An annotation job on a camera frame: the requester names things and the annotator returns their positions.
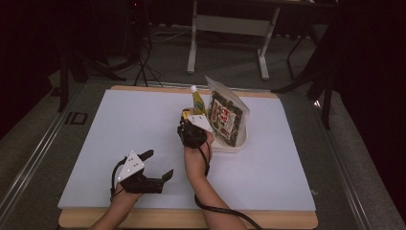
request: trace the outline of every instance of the hand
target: hand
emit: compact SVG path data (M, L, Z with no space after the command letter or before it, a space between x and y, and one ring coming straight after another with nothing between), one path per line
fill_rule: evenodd
M132 194L123 190L123 186L117 183L116 191L111 200L107 212L95 222L91 229L93 230L110 230L116 229L128 216L134 208L135 202L142 194Z
M214 141L214 137L209 131L205 131L205 133L207 136L207 143L204 143L200 148L202 149L209 163L212 159L212 143ZM199 149L185 147L184 152L185 170L189 181L192 183L195 179L206 177L206 165Z
M134 208L135 202L137 202L138 198L143 195L126 192L120 183L117 183L114 194L115 195L112 197L110 208L117 210L122 216L125 217Z

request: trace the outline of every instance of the wire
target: wire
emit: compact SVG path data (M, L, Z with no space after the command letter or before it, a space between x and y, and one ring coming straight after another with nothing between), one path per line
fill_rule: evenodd
M148 60L149 60L149 56L150 56L149 48L148 48L145 44L141 44L141 45L147 50L147 58L142 58L142 57L140 56L141 69L140 69L140 71L138 72L137 77L135 78L134 86L137 85L138 78L140 78L141 74L143 74L144 81L146 82L146 87L148 87L148 83L147 83L148 79L147 79L146 71L145 71L145 67L147 67L147 69L149 70L149 73L150 73L150 74L152 75L152 77L153 77L153 80L152 80L152 81L158 81L158 83L161 85L161 87L164 87L164 85L159 81L159 79L161 78L161 73L158 72L158 71L156 71L156 70L151 69L151 68L149 67L149 65L147 64L147 62L148 62Z
M194 145L196 146L196 142L195 142L195 140L194 140L194 138L193 138L193 136L192 136L192 134L190 132L189 132L189 135L191 136L192 141L193 141ZM209 147L209 156L210 156L212 150L210 149L210 145L209 145L209 143L207 141L206 141L206 145ZM203 150L200 147L197 147L197 148L199 149L199 151L200 151L200 153L201 153L201 155L203 157L203 160L205 162L205 165L206 165L205 175L207 176L208 173L209 173L209 169L210 169L209 161L207 160L207 157L205 156ZM246 216L245 214L243 214L243 213L241 213L239 211L236 211L236 210L233 210L233 209L217 208L217 207L213 207L213 206L204 205L199 201L199 199L197 198L196 195L194 195L194 202L201 209L216 212L216 213L234 215L234 216L237 216L239 218L243 218L243 219L247 220L249 223L251 223L255 228L257 228L259 230L263 229L253 219L249 218L248 216Z

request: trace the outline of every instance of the gray floor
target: gray floor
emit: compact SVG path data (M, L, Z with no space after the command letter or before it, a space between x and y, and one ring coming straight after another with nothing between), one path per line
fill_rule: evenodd
M162 41L168 36L154 36ZM240 36L228 36L240 39ZM256 49L261 39L244 43L212 43L215 35L200 34L195 73L186 73L190 41L178 36L163 42L154 42L147 64L161 74L161 82L205 85L205 76L221 81L229 87L269 90L284 86L290 79L285 57L294 45L288 37L272 39L266 55L271 79L260 78ZM311 56L314 46L305 40L292 58L295 73L299 73ZM14 198L10 214L1 218L2 229L55 229L60 210L58 199L73 169L91 122L105 89L114 84L133 84L139 66L119 75L126 82L106 80L97 73L87 84L71 82L71 99L64 113L56 113L58 98L47 96L0 141L0 196L10 197L9 188L32 155L41 163L30 170L32 176L23 193ZM57 84L58 73L50 76ZM147 71L147 78L153 79ZM144 85L142 79L137 82ZM314 132L320 126L317 110L310 109L307 100L291 101L302 95L306 85L282 96L284 109L294 134L295 143L304 165L319 218L317 229L406 229L404 222L390 200L368 152L354 127L340 96L333 94L330 114L331 131ZM306 113L295 114L295 106L305 106ZM65 125L69 112L89 114L85 125Z

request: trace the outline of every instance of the bottle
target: bottle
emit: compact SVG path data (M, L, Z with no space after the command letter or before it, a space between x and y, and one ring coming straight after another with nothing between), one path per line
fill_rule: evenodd
M200 97L199 92L197 92L196 85L191 86L192 96L193 96L193 115L206 114L206 107L204 105L203 99Z

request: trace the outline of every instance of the black cable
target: black cable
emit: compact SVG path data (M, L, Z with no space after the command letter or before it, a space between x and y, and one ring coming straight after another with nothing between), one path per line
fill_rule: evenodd
M192 134L190 132L189 132L189 135L191 136L194 145L197 146L197 144L194 141L194 138L193 138L193 136L192 136ZM209 145L208 142L206 142L206 145L209 147L209 157L210 157L210 152L211 152L210 145ZM197 148L199 149L199 151L200 151L200 153L201 153L201 155L203 157L203 160L205 162L205 165L206 165L205 175L207 176L207 174L209 173L209 169L210 169L210 165L209 165L210 162L207 160L207 157L205 156L203 150L200 147L197 147ZM197 198L196 195L194 195L194 202L201 209L216 212L216 213L234 215L234 216L237 216L239 218L247 220L249 223L251 223L255 228L257 228L259 230L263 229L253 219L249 218L248 216L246 216L245 214L243 214L243 213L241 213L239 211L236 211L236 210L233 210L233 209L217 208L217 207L213 207L213 206L204 205L199 201L199 199Z

